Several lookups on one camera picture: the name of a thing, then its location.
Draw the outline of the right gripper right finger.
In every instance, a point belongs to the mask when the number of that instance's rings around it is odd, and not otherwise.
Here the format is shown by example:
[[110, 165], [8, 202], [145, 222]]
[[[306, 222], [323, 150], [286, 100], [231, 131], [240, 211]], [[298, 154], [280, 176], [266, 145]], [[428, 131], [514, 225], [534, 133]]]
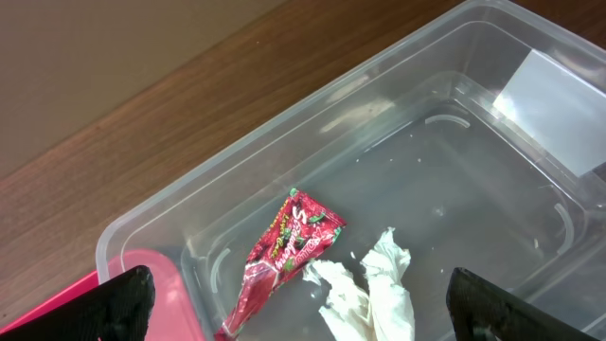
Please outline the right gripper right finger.
[[457, 341], [597, 341], [462, 267], [446, 305]]

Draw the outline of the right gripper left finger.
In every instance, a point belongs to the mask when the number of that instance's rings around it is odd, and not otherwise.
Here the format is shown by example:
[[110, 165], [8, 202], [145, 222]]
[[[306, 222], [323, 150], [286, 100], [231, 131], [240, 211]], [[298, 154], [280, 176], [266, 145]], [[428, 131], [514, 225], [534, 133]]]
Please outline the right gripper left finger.
[[144, 341], [155, 301], [138, 265], [61, 307], [1, 334], [1, 341]]

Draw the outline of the white napkin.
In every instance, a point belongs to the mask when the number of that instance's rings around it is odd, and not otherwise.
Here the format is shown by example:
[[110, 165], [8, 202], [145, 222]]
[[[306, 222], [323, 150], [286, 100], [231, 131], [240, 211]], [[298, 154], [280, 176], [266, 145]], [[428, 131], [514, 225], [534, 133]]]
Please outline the white napkin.
[[388, 227], [362, 258], [368, 289], [355, 284], [352, 273], [340, 262], [313, 260], [303, 279], [330, 285], [326, 302], [318, 310], [332, 336], [344, 341], [413, 341], [415, 317], [410, 293], [401, 279], [411, 254], [394, 241]]

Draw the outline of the red ketchup sachet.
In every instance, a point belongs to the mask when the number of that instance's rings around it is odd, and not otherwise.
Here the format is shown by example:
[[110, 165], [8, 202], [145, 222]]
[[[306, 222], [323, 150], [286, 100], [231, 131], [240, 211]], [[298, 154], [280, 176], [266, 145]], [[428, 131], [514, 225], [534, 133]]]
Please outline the red ketchup sachet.
[[249, 253], [238, 301], [214, 338], [236, 339], [270, 296], [331, 247], [346, 225], [342, 217], [308, 193], [292, 188]]

